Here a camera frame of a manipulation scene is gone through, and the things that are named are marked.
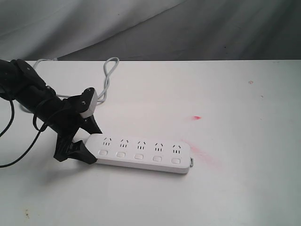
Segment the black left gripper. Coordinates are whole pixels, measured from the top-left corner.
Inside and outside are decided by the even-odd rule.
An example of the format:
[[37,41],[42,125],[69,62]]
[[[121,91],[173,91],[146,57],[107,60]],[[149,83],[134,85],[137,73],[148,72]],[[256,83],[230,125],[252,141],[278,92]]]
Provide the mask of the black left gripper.
[[102,133],[93,113],[78,113],[79,98],[79,95],[65,99],[54,97],[50,102],[50,127],[57,133],[54,158],[58,161],[71,158],[84,163],[95,163],[96,157],[87,150],[82,140],[76,143],[72,141],[79,128],[89,134]]

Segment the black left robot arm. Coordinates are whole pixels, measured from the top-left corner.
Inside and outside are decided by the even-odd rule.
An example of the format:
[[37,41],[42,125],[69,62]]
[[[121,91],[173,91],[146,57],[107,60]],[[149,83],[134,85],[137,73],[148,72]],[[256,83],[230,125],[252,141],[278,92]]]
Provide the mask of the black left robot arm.
[[7,101],[16,100],[33,113],[34,125],[37,119],[42,120],[39,132],[50,127],[57,133],[56,160],[62,162],[71,158],[87,164],[97,161],[83,141],[72,141],[79,129],[89,134],[101,133],[93,116],[97,103],[97,93],[93,87],[85,89],[80,95],[60,99],[24,60],[1,60],[0,96]]

